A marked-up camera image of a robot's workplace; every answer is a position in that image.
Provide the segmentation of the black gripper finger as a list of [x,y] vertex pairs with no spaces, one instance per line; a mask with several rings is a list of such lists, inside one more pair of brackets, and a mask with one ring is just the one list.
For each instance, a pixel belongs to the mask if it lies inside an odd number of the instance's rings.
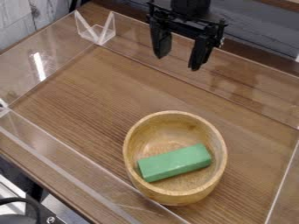
[[191,57],[188,68],[197,71],[201,65],[208,61],[211,51],[213,48],[213,40],[207,35],[200,35],[195,39],[193,48],[191,50]]
[[168,25],[153,17],[149,18],[149,28],[153,54],[160,59],[172,50],[172,33]]

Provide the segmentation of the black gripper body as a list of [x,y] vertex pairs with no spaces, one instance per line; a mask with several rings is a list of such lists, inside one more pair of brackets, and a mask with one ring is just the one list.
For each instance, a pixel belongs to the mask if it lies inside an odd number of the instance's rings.
[[168,25],[171,32],[189,39],[199,34],[207,35],[213,46],[221,47],[228,22],[211,12],[211,0],[148,0],[147,5],[148,24],[149,18],[156,18]]

